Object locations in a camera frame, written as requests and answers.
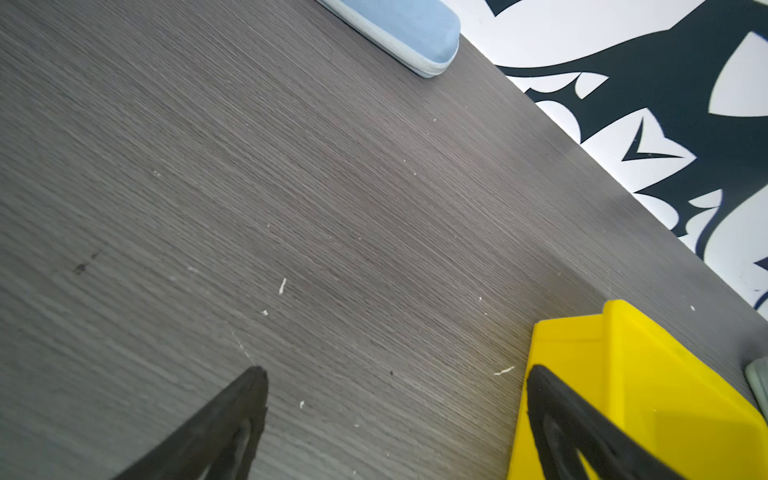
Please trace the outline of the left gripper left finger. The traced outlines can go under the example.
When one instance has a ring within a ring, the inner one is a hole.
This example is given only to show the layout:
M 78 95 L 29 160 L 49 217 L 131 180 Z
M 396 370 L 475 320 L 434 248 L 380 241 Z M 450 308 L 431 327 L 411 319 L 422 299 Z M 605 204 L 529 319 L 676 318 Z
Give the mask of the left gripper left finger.
M 118 479 L 246 479 L 264 432 L 268 376 L 251 366 Z

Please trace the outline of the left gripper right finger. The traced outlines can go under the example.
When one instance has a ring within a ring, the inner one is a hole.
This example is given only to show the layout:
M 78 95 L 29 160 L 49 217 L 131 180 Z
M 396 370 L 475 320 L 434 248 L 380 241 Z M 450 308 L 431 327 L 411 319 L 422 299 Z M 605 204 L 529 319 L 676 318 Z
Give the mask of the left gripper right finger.
M 526 379 L 528 419 L 547 479 L 679 479 L 544 365 Z

